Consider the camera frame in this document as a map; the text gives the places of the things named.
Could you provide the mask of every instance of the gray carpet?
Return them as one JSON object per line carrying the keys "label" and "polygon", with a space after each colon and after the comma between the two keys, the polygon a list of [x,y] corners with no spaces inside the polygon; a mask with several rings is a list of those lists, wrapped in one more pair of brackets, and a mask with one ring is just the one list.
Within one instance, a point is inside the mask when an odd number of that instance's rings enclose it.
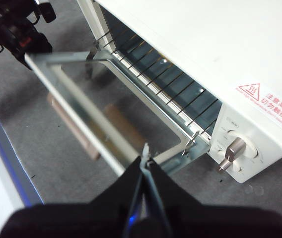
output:
{"label": "gray carpet", "polygon": [[[94,40],[76,1],[51,0],[57,19],[36,25],[54,51],[87,51]],[[93,162],[48,105],[47,90],[5,50],[0,54],[0,120],[46,203],[89,202],[116,180]],[[172,178],[204,204],[257,206],[282,214],[282,159],[245,184],[215,171],[207,155]]]}

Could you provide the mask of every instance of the white toaster oven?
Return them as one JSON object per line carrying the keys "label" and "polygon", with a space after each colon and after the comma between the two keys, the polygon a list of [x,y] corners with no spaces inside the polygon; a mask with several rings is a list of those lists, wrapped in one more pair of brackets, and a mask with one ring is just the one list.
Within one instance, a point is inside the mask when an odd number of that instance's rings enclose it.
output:
{"label": "white toaster oven", "polygon": [[95,47],[26,61],[93,157],[120,175],[148,142],[238,182],[282,158],[282,0],[78,3]]}

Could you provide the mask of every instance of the wire rack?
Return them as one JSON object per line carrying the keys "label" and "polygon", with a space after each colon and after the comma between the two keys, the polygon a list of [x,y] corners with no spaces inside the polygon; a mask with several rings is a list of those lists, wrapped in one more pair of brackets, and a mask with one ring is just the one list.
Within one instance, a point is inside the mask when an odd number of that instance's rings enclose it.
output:
{"label": "wire rack", "polygon": [[101,47],[110,47],[111,54],[124,62],[165,106],[172,108],[183,124],[192,131],[198,127],[210,139],[221,102],[129,27],[102,10],[108,31],[97,39],[104,42]]}

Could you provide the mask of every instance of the black camera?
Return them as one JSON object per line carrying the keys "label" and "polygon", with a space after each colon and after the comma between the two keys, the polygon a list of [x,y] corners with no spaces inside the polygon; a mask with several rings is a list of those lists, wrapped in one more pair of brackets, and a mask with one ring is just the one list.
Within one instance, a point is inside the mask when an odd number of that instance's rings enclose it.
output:
{"label": "black camera", "polygon": [[[36,21],[27,17],[34,13]],[[29,53],[52,52],[53,48],[45,35],[34,25],[43,16],[47,23],[56,18],[51,4],[39,0],[0,0],[0,46],[7,48],[14,57],[28,67],[24,55]]]}

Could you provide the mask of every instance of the oven door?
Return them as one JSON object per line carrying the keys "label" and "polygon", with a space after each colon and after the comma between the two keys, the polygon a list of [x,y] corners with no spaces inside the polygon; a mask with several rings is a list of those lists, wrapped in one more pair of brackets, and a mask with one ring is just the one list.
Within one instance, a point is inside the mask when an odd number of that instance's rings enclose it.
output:
{"label": "oven door", "polygon": [[171,109],[108,51],[26,55],[25,60],[81,143],[90,143],[118,175],[145,142],[168,174],[210,148],[202,132],[180,126]]}

